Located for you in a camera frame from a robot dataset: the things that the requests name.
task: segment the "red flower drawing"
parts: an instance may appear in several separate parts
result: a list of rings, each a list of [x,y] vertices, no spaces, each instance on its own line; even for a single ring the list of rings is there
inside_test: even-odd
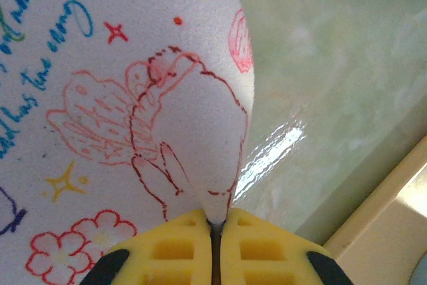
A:
[[[103,210],[94,218],[84,218],[71,227],[72,232],[85,236],[82,249],[95,264],[114,245],[136,235],[136,227],[127,220],[121,220],[118,213]]]
[[[224,112],[242,116],[242,131],[238,133],[241,144],[230,146],[238,173],[248,114],[224,79],[208,71],[198,55],[178,47],[169,46],[147,61],[132,63],[125,70],[124,85],[113,79],[98,79],[88,71],[75,72],[63,90],[63,109],[49,110],[46,118],[69,149],[78,155],[108,166],[131,165],[146,192],[161,205],[163,218],[167,220],[168,206],[184,209],[194,204],[195,196],[190,186],[191,179],[197,177],[187,176],[171,143],[164,140],[165,132],[170,129],[163,128],[160,132],[159,127],[171,120],[157,119],[165,115],[162,113],[164,98],[189,77],[192,81],[201,77],[198,82],[209,81],[212,83],[209,87],[218,87],[223,97],[217,99],[231,99],[224,103]],[[191,143],[178,141],[174,146],[187,142]],[[231,198],[234,188],[235,184],[218,191],[218,195]]]
[[[40,276],[46,284],[73,284],[76,274],[90,269],[89,255],[82,252],[83,235],[65,232],[60,236],[52,232],[36,235],[30,247],[33,250],[25,268],[34,276]]]
[[[247,73],[254,66],[252,46],[246,16],[243,9],[234,15],[232,26],[228,33],[228,47],[236,66],[241,73]]]

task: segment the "glossy surface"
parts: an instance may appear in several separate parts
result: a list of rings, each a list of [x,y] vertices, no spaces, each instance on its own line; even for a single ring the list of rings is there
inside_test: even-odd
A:
[[[241,0],[256,98],[235,205],[324,242],[427,131],[427,0]]]

